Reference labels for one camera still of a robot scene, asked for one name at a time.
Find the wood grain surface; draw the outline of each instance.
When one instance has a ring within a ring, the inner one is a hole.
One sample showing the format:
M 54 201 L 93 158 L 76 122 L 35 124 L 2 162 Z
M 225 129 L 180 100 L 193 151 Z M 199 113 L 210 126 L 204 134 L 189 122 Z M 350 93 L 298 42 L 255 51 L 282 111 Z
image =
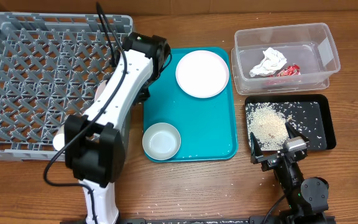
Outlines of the wood grain surface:
M 325 22 L 331 29 L 341 71 L 323 91 L 331 107 L 337 146 L 311 152 L 300 162 L 305 178 L 329 182 L 329 211 L 340 224 L 358 223 L 358 12 L 294 12 L 205 16 L 134 17 L 138 32 L 161 35 L 173 48 L 218 46 L 228 53 L 240 29 Z M 142 108 L 132 114 L 129 157 L 116 183 L 116 203 L 125 218 L 242 218 L 264 215 L 282 195 L 273 172 L 250 163 L 244 100 L 235 90 L 239 149 L 229 161 L 162 163 L 142 150 Z M 86 215 L 79 188 L 55 188 L 42 180 L 46 162 L 0 162 L 0 223 L 58 223 Z M 64 163 L 49 174 L 75 181 Z M 283 202 L 278 210 L 286 209 Z

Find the black cable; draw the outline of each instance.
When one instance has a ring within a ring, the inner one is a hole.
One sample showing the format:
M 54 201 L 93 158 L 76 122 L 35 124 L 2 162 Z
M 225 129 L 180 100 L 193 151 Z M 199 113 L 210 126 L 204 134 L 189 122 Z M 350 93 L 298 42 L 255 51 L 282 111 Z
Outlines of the black cable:
M 264 218 L 264 220 L 262 221 L 261 224 L 265 224 L 265 223 L 266 223 L 266 220 L 268 219 L 269 215 L 276 209 L 276 207 L 278 206 L 278 204 L 279 204 L 282 200 L 284 200 L 285 197 L 286 197 L 287 195 L 289 195 L 289 194 L 290 194 L 290 192 L 288 191 L 287 194 L 284 194 L 282 197 L 280 197 L 280 198 L 276 201 L 276 203 L 274 203 L 274 205 L 273 205 L 273 206 L 271 207 L 271 209 L 268 211 L 268 213 L 266 214 L 266 216 L 265 216 L 265 218 Z
M 169 61 L 168 61 L 167 65 L 161 68 L 160 73 L 162 73 L 162 71 L 164 71 L 164 70 L 168 67 L 168 65 L 171 64 L 171 61 L 172 61 L 172 53 L 169 53 L 169 56 L 170 56 L 170 58 L 169 58 Z
M 58 151 L 52 158 L 51 160 L 49 161 L 49 163 L 47 164 L 47 166 L 45 167 L 45 170 L 44 170 L 44 181 L 51 185 L 51 186 L 54 186 L 54 187 L 84 187 L 88 190 L 88 193 L 91 195 L 91 206 L 92 206 L 92 216 L 93 216 L 93 220 L 95 222 L 95 224 L 98 224 L 98 219 L 97 219 L 97 216 L 96 216 L 96 211 L 95 211 L 95 208 L 94 208 L 94 195 L 93 195 L 93 190 L 91 189 L 91 187 L 85 185 L 85 184 L 79 184 L 79 183 L 54 183 L 50 180 L 48 180 L 48 171 L 49 171 L 49 168 L 52 166 L 52 164 L 57 160 L 57 158 L 63 154 L 63 152 L 65 152 L 67 150 L 68 147 L 70 147 L 73 142 L 77 141 L 79 138 L 83 137 L 85 135 L 85 133 L 87 132 L 87 130 L 89 130 L 89 128 L 100 118 L 100 116 L 104 113 L 104 111 L 106 110 L 106 108 L 109 106 L 110 102 L 112 101 L 112 99 L 114 98 L 114 96 L 116 95 L 116 93 L 118 92 L 118 89 L 121 87 L 124 79 L 125 79 L 125 75 L 127 73 L 127 58 L 126 58 L 126 55 L 124 53 L 124 49 L 122 49 L 122 45 L 117 37 L 117 35 L 112 31 L 112 29 L 109 27 L 110 24 L 106 18 L 106 15 L 104 14 L 101 6 L 99 3 L 96 3 L 96 10 L 98 12 L 98 16 L 99 16 L 99 19 L 101 21 L 101 24 L 102 24 L 102 27 L 103 27 L 103 30 L 104 30 L 104 33 L 106 34 L 106 37 L 107 37 L 107 40 L 109 42 L 109 45 L 110 45 L 110 49 L 111 49 L 111 56 L 113 57 L 113 53 L 112 53 L 112 45 L 111 45 L 111 41 L 109 39 L 109 36 L 107 35 L 108 33 L 106 32 L 106 28 L 104 26 L 104 23 L 103 23 L 103 20 L 102 20 L 102 17 L 101 17 L 101 14 L 103 15 L 103 18 L 106 22 L 106 24 L 108 25 L 108 29 L 110 32 L 112 32 L 112 35 L 114 37 L 114 39 L 116 40 L 116 43 L 118 45 L 118 48 L 119 50 L 121 51 L 121 55 L 122 55 L 122 59 L 124 61 L 124 69 L 122 71 L 122 76 L 121 76 L 121 79 L 119 80 L 118 84 L 117 84 L 117 87 L 116 89 L 113 91 L 113 93 L 111 94 L 111 96 L 108 98 L 107 102 L 103 105 L 103 107 L 100 109 L 99 113 L 92 119 L 92 121 L 87 125 L 85 126 L 84 129 L 82 129 L 70 142 L 68 142 L 60 151 Z

